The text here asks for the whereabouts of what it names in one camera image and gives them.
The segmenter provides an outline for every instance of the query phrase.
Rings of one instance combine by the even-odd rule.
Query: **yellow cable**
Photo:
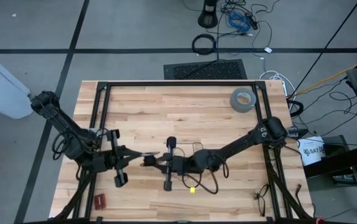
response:
[[[304,89],[304,90],[298,92],[298,93],[297,93],[296,95],[294,95],[294,96],[300,95],[300,94],[304,93],[305,91],[308,91],[308,90],[310,90],[310,89],[312,89],[312,88],[315,88],[316,86],[318,86],[318,85],[320,85],[320,84],[322,84],[322,83],[324,83],[324,82],[327,82],[327,81],[329,81],[329,80],[331,80],[331,79],[334,79],[334,78],[338,77],[339,75],[341,75],[341,74],[343,74],[343,73],[347,72],[348,70],[353,69],[353,68],[355,68],[355,67],[357,67],[357,65],[354,65],[354,66],[351,67],[351,68],[348,68],[348,69],[343,70],[343,71],[341,71],[341,72],[339,72],[339,73],[337,73],[337,74],[335,74],[335,75],[332,75],[332,76],[330,76],[330,77],[328,77],[328,78],[326,78],[326,79],[324,79],[324,80],[321,80],[321,81],[317,82],[316,84],[314,84],[314,85],[312,85],[312,86],[310,86],[310,87],[308,87],[308,88],[306,88],[306,89]]]

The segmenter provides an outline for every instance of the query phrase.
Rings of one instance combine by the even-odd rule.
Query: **white container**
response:
[[[0,65],[0,113],[19,119],[32,113],[29,89]]]

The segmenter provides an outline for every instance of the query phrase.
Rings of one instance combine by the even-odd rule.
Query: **black floor mat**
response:
[[[248,79],[241,59],[164,65],[166,80],[240,80]]]

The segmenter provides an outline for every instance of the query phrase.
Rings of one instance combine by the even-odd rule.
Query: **wooden table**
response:
[[[83,81],[73,119],[83,128],[89,127],[91,111],[96,94],[97,81]],[[292,126],[289,111],[280,81],[266,81],[267,92],[273,116],[281,119],[285,127]],[[204,148],[218,149],[246,134],[257,124],[255,110],[237,113],[230,107],[229,98],[238,86],[114,86],[111,89],[106,118],[107,129],[119,129],[118,144],[125,144],[136,151],[166,152],[166,139],[177,138],[177,147],[185,156],[193,153],[193,142],[201,142]],[[99,116],[104,96],[101,96]],[[265,116],[261,94],[261,109]],[[294,141],[288,146],[297,149]],[[111,149],[105,139],[103,150]],[[300,201],[306,212],[313,213],[300,156],[286,148],[281,150],[286,183],[294,195],[297,184],[302,185]],[[114,186],[115,170],[97,176],[95,195],[104,193],[104,210],[93,210],[91,219],[97,216],[104,220],[119,221],[265,221],[260,216],[255,192],[267,184],[266,166],[261,146],[253,146],[227,160],[229,177],[225,179],[222,170],[216,173],[219,193],[212,195],[200,187],[195,194],[173,178],[173,191],[163,190],[165,176],[153,167],[140,167],[142,159],[132,161],[125,172],[129,182],[122,188]],[[75,179],[77,165],[63,158],[55,190],[50,217],[58,214],[67,204],[78,187]],[[202,183],[214,189],[208,172]],[[285,216],[282,195],[277,188],[281,216]],[[87,192],[82,200],[80,217],[84,215]],[[266,199],[266,216],[273,217],[271,196]]]

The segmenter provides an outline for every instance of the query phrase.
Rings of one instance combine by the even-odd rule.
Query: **duct tape roll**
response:
[[[248,102],[241,103],[238,98],[245,98]],[[246,113],[250,111],[254,108],[256,102],[257,99],[255,94],[252,90],[247,88],[237,88],[236,90],[234,90],[233,94],[231,95],[231,98],[229,99],[231,107],[239,113]]]

